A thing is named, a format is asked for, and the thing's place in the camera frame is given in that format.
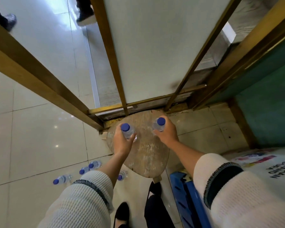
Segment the plastic water bottle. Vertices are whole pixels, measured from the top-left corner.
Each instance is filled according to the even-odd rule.
[[[56,178],[53,181],[53,184],[54,185],[64,184],[68,181],[71,181],[71,179],[72,179],[72,175],[70,175],[70,174],[62,175],[62,176],[59,176],[58,178]]]
[[[124,180],[127,176],[128,176],[128,172],[127,172],[127,171],[124,171],[124,170],[121,170],[121,171],[119,172],[119,175],[118,175],[118,177],[117,177],[117,180],[118,180],[118,181],[122,181],[122,180]]]
[[[163,132],[165,128],[166,120],[164,118],[157,118],[153,123],[153,129]]]
[[[90,169],[90,170],[96,170],[96,169],[98,169],[100,166],[101,166],[101,162],[100,162],[100,161],[92,161],[92,162],[89,164],[89,169]]]
[[[86,166],[86,167],[83,167],[80,169],[79,174],[83,175],[89,171],[90,171],[90,168],[88,166]]]
[[[130,126],[128,123],[123,123],[121,129],[126,139],[129,139],[131,135],[135,133],[134,127]]]

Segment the black shoe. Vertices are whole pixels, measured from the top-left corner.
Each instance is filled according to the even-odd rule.
[[[154,182],[151,182],[151,185],[149,187],[149,192],[148,192],[148,197],[147,197],[147,200],[149,198],[149,194],[150,192],[152,192],[154,195],[158,195],[161,197],[161,185],[160,185],[160,182],[154,184]]]
[[[5,16],[5,18],[8,20],[8,24],[5,27],[5,29],[10,32],[13,29],[13,27],[15,26],[15,24],[17,23],[16,15],[15,14],[8,14]]]
[[[126,202],[123,202],[117,208],[115,218],[114,218],[114,225],[113,225],[114,228],[115,228],[115,220],[116,219],[118,219],[120,221],[127,221],[127,226],[129,226],[130,210],[129,210],[129,206]]]
[[[76,22],[79,26],[85,26],[96,23],[97,21],[93,9],[91,8],[89,11],[80,10],[79,18],[77,18]]]

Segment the hand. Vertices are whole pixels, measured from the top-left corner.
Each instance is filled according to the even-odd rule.
[[[170,148],[171,143],[179,141],[177,136],[176,126],[171,122],[171,120],[167,116],[163,115],[160,117],[166,120],[165,128],[163,132],[159,132],[158,130],[153,130],[153,133],[160,138],[162,143],[164,143],[166,146]]]
[[[114,143],[114,154],[120,154],[127,157],[132,148],[133,141],[135,139],[136,133],[132,134],[129,139],[126,139],[122,133],[121,129],[122,123],[116,127],[115,135],[113,138]]]

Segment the white sweater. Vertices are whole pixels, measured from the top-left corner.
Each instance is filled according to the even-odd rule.
[[[80,179],[49,207],[39,228],[110,227],[114,208],[109,177],[100,171],[90,171]],[[253,173],[242,171],[222,156],[213,153],[202,156],[195,166],[193,181],[216,226],[285,227],[285,202],[269,192]]]

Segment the shiny floor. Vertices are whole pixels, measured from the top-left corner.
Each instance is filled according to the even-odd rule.
[[[94,108],[84,38],[76,25],[76,1],[0,0],[0,11],[16,14],[18,24],[11,34]],[[171,119],[180,141],[202,152],[222,153],[247,146],[225,104]],[[53,185],[53,179],[70,173],[76,180],[88,161],[104,164],[110,154],[96,130],[0,73],[0,228],[36,227],[66,187]],[[181,168],[171,151],[161,184],[175,227],[182,224],[168,176]],[[114,207],[129,203],[132,227],[146,227],[143,211],[150,182],[129,171],[115,186]]]

